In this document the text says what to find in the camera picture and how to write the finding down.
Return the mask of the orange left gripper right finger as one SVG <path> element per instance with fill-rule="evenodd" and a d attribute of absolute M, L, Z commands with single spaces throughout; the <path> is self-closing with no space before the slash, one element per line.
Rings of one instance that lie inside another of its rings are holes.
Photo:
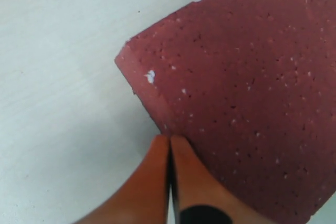
<path fill-rule="evenodd" d="M 171 151 L 176 223 L 274 223 L 223 187 L 187 139 L 172 136 Z"/>

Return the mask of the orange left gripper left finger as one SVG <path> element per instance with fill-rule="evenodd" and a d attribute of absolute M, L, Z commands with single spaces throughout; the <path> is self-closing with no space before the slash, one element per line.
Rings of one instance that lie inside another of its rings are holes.
<path fill-rule="evenodd" d="M 127 181 L 107 201 L 77 223 L 166 223 L 169 161 L 169 139 L 157 135 L 141 164 Z"/>

